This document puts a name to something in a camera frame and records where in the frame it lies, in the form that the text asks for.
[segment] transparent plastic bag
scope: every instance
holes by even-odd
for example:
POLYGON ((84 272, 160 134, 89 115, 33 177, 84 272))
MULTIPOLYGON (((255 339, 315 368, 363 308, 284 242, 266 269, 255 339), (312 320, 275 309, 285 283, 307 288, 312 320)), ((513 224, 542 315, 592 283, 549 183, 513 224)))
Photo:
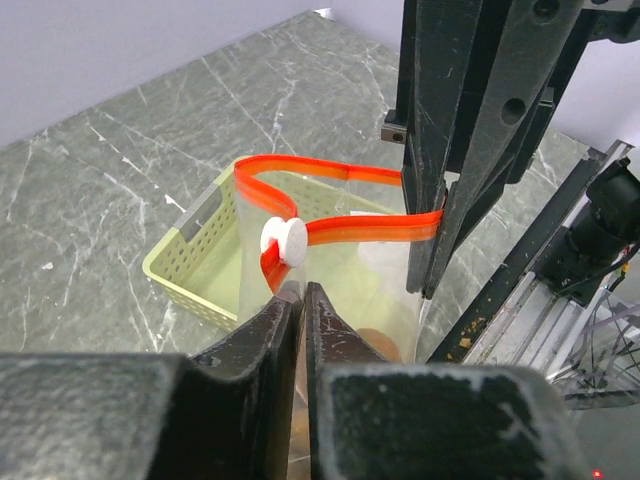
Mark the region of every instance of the transparent plastic bag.
MULTIPOLYGON (((422 298, 405 287, 409 251, 412 242, 432 241, 441 213, 404 215, 400 172, 393 170, 262 155, 239 161, 234 177, 243 252, 239 320, 251 318, 274 294, 301 298, 306 282, 314 281, 341 318, 381 355, 413 362, 422 298), (274 216, 306 224, 309 248, 303 264, 285 265, 278 242, 261 248, 263 227, 274 216)), ((303 341, 289 479, 310 478, 306 404, 303 341)))

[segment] green plastic basket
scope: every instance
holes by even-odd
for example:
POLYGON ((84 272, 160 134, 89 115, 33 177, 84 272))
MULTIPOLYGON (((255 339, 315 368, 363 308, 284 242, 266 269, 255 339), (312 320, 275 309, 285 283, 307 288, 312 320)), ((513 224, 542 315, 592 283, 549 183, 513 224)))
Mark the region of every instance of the green plastic basket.
MULTIPOLYGON (((336 198, 345 195, 294 173, 279 172, 274 178, 277 180, 270 183, 296 202, 304 221, 335 216, 336 198)), ((349 196, 349 207, 391 213, 353 195, 349 196)), ((175 304, 232 331, 238 326, 241 262, 232 164, 149 252, 142 268, 175 304)))

